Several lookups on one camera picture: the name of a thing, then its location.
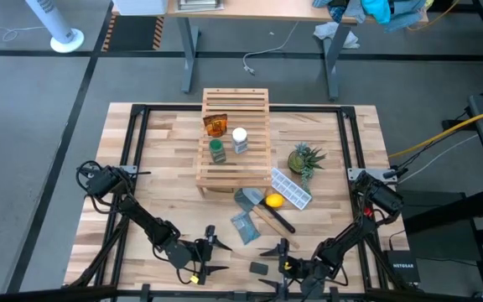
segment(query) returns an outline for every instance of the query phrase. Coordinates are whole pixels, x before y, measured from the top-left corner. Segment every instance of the wooden crate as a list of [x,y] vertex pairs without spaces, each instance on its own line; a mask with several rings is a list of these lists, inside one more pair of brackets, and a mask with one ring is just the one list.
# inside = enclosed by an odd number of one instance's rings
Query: wooden crate
[[[197,188],[224,190],[234,188],[271,188],[272,160],[269,131],[269,100],[267,89],[204,89],[202,117],[226,113],[227,133],[219,139],[226,151],[226,162],[214,164],[209,137],[202,127],[197,159]],[[232,130],[247,130],[248,150],[236,154],[232,148]]]

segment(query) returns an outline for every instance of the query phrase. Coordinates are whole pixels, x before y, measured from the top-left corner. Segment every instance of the wooden table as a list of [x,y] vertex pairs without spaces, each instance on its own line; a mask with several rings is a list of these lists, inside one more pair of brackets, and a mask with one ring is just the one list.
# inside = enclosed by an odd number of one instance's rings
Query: wooden table
[[[218,11],[206,11],[198,13],[177,13],[178,0],[169,0],[167,13],[164,16],[176,17],[179,25],[180,36],[185,53],[184,77],[182,91],[189,92],[193,76],[195,51],[199,38],[199,29],[190,26],[188,18],[246,18],[246,19],[276,19],[292,21],[333,21],[327,8],[314,8],[312,0],[223,0],[225,9]],[[113,14],[120,14],[116,6],[113,6]],[[373,17],[368,16],[366,21],[375,23]],[[426,24],[428,16],[423,12],[423,18],[418,24]],[[342,50],[345,39],[352,26],[356,26],[353,17],[342,17],[342,21],[336,30],[335,37],[324,39],[325,73],[329,99],[335,100],[339,96],[338,76],[335,62]]]
[[[110,105],[96,156],[100,164],[118,165],[131,107],[132,104],[129,103]],[[356,113],[366,166],[387,168],[389,165],[387,152],[376,108],[358,106]],[[287,158],[296,143],[305,141],[310,146],[323,148],[328,154],[327,158],[321,161],[325,169],[316,171],[310,183],[314,199],[303,211],[289,202],[286,202],[279,211],[297,229],[293,238],[300,243],[301,248],[292,249],[291,255],[296,258],[309,258],[319,242],[327,237],[336,236],[352,221],[351,201],[345,178],[336,114],[271,112],[270,123],[272,165],[281,169],[293,180],[299,182],[298,177],[290,174]],[[242,211],[234,202],[232,194],[210,192],[203,199],[196,189],[195,161],[201,125],[200,111],[151,112],[140,170],[150,171],[152,174],[139,176],[135,196],[153,216],[173,222],[182,232],[183,239],[201,238],[206,226],[215,225],[216,234],[220,240],[234,251],[214,249],[210,265],[226,265],[230,269],[213,273],[204,286],[182,285],[169,263],[154,258],[151,244],[143,230],[131,222],[119,289],[141,289],[142,284],[151,284],[152,290],[273,291],[271,287],[257,280],[262,276],[249,273],[251,261],[267,263],[269,274],[266,279],[280,280],[277,260],[258,256],[259,253],[273,248],[279,242],[280,237],[277,233],[252,213],[253,222],[262,235],[244,246],[237,230],[230,222],[234,215]],[[352,161],[356,166],[355,149],[348,122],[346,131]],[[132,148],[135,149],[137,135],[134,135],[133,140]],[[96,213],[90,201],[86,200],[65,275],[66,283],[75,280],[100,250],[106,219],[106,215]],[[378,230],[383,249],[387,246],[389,236],[401,230],[403,230],[401,218]],[[408,249],[408,241],[404,233],[394,236],[392,240],[396,249]],[[367,252],[372,284],[377,286],[375,261],[370,250]],[[106,280],[110,279],[112,255],[110,259]],[[352,248],[345,255],[345,271],[350,279],[350,285],[339,287],[339,291],[363,293],[357,247]],[[183,272],[182,278],[189,279],[189,275]],[[341,273],[337,280],[342,280]],[[291,290],[297,292],[299,287],[293,285]]]

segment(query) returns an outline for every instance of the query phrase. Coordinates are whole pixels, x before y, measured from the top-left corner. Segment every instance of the ice cube tray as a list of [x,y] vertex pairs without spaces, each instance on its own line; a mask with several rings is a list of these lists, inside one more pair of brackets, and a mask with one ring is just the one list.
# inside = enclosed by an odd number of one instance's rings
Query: ice cube tray
[[272,187],[300,210],[303,210],[312,199],[311,195],[277,168],[272,169]]

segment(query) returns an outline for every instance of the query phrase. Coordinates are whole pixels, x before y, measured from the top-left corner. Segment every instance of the desk leg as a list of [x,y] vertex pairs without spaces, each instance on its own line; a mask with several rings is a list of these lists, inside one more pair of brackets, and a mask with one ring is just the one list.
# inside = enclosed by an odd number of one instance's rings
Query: desk leg
[[176,18],[176,21],[178,22],[185,53],[182,91],[188,93],[191,90],[191,78],[193,77],[193,65],[195,64],[195,51],[197,49],[197,40],[199,39],[199,28],[196,26],[191,27],[190,21],[187,18]]
[[327,91],[330,101],[334,101],[339,97],[339,83],[335,63],[349,33],[350,25],[341,23],[332,42],[330,39],[324,39],[325,76],[327,77]]

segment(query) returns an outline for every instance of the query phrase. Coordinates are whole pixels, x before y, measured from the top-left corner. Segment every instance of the lemon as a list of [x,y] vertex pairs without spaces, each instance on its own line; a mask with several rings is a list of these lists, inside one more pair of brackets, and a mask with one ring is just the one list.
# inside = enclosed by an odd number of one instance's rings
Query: lemon
[[280,207],[284,203],[284,197],[280,194],[271,194],[266,197],[266,205],[271,207]]

